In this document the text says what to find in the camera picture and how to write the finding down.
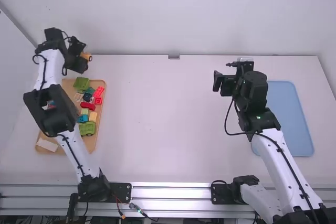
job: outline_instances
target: tabletop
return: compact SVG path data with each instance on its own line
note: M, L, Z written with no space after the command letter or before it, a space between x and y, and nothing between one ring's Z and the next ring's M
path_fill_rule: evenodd
M336 101L315 56L253 56L268 80L297 89L315 153L295 160L312 184L336 185ZM97 148L91 154L110 181L199 182L255 175L271 183L263 160L246 136L227 136L223 122L230 98L212 91L213 71L237 56L97 55L84 77L106 82ZM75 78L70 73L67 78ZM232 111L227 127L240 132ZM0 183L76 184L66 156L35 151L38 127L23 106L1 151Z

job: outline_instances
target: green toy block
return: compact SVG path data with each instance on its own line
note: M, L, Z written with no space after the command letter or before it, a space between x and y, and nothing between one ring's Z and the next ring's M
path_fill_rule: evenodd
M88 87L87 90L85 90L85 93L93 94L95 92L95 89L93 87Z
M90 80L88 78L77 77L73 87L76 89L87 90L89 87L89 84L90 84Z
M89 109L82 109L80 114L81 115L88 115L89 114Z
M96 132L96 124L94 122L79 123L78 125L81 136L92 136Z

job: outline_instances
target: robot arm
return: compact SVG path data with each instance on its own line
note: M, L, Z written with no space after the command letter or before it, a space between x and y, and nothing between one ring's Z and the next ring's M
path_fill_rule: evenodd
M266 108L267 76L253 71L251 58L228 63L227 66L236 67L236 75L228 76L215 71L213 91L220 89L221 96L232 97L243 132L227 132L227 115L225 132L247 136L262 157L279 198L268 193L255 176L242 176L227 185L233 200L251 205L267 224L333 223L336 208L326 208L309 186L288 150L278 120Z
M60 85L68 69L78 73L88 69L88 60L79 56L85 44L71 37L67 49L61 30L49 28L45 34L46 42L37 47L33 57L39 64L38 79L33 91L24 94L24 102L41 131L54 137L70 159L77 174L79 196L104 201L109 183L91 160L76 124L77 108ZM54 101L55 107L47 108L48 101Z

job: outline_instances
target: white backdrop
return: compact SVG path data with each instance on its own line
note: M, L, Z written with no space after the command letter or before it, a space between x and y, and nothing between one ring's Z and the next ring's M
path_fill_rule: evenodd
M23 93L33 87L37 70L31 61L34 49L0 9L0 156L24 105Z
M55 26L96 54L319 55L336 92L336 0L0 2L34 43Z

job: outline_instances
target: cable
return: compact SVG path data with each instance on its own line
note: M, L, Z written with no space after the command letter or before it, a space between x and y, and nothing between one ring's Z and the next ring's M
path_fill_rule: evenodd
M231 106L232 106L232 103L233 103L233 102L234 102L234 100L232 99L232 100L231 100L231 103L230 103L230 106L229 106L229 108L228 108L228 110L227 110L227 112L226 112L225 121L224 121L224 130L225 130L225 133L226 133L227 135L229 135L229 136L237 136L237 135L253 134L253 135L262 136L262 137L264 137L264 138L270 140L270 141L271 141L271 142L278 148L277 151L279 151L279 152L282 154L283 158L285 159L285 161L286 161L286 163L287 163L287 165L288 165L288 168L290 169L291 173L293 174L293 177L294 177L295 181L296 181L297 184L299 185L299 189L300 189L300 191L302 192L302 195L303 195L303 197L305 198L305 200L306 200L306 202L307 202L307 204L308 204L308 206L309 206L309 209L310 209L310 211L311 211L311 213L312 213L312 216L313 216L313 219L314 219L315 224L320 224L320 222L319 222L319 220L318 220L318 218L317 218L317 216L316 216L316 213L314 212L314 209L313 209L313 207L312 207L312 205L311 205L311 202L310 202L310 200L309 200L309 198L308 198L308 194L305 192L303 186L301 185L301 182L300 182L299 178L297 177L296 173L294 172L293 167L290 165L290 163L289 163L289 161L288 161L288 159L287 159L287 157L286 157L284 151L283 151L282 148L278 145L277 142L275 142L275 141L274 141L273 139L271 139L269 136L266 136L266 135L263 135L263 134L260 134L260 133L257 133L257 132L239 132L239 133L228 133L228 132L227 132L227 129L226 129L226 122L227 122L227 118L228 118L228 115L229 115L229 112L230 112L230 109L231 109Z
M83 214L83 217L87 214L88 210L89 210L89 199L88 201L86 201L86 209L85 209L85 213Z
M148 218L148 219L150 219L150 220L152 220L152 221L154 221L154 222L158 222L159 219L160 219L160 218L157 218L156 220L154 220L153 218L149 217L149 216L148 216L147 214L145 214L145 213L143 213L143 215L144 215L146 218Z
M223 183L223 184L226 184L226 185L227 185L227 183L226 183L224 180L220 180L220 179L218 179L218 180L212 181L212 183L211 183L211 186L212 186L214 183L218 183L218 182L220 182L220 183Z
M61 136L61 137L63 137L62 140L65 141L65 142L67 143L67 145L68 145L68 147L69 147L69 150L70 150L70 152L71 152L73 158L75 159L75 161L76 161L76 163L77 163L77 165L78 165L77 168L80 169L80 171L81 171L81 173L82 173L82 175L83 175L83 177L84 177L84 176L85 176L84 170L83 170L82 166L80 165L80 163L79 163L77 157L75 156L74 151L72 150L72 148L71 148L71 146L70 146L70 144L69 144L68 138L65 137L65 136L62 135L62 134L57 134L56 136Z
M38 97L37 97L38 104L40 105L40 101L41 101L41 89L43 88L44 83L47 83L46 82L46 70L47 70L47 61L48 60L43 55L36 54L36 55L33 56L32 60L33 60L33 63L35 63L37 65L39 65L39 63L37 63L34 60L35 57L42 57L43 60L44 60L43 77L42 77L42 82L41 82L41 86L40 86L40 89L39 89L39 92L38 92Z
M65 34L65 36L69 37L69 36L68 36L68 34L67 34L65 31L62 31L62 33L64 33L64 34Z
M257 214L257 212L255 212L254 220L253 220L252 224L255 224L257 222L257 219L258 219L258 214Z

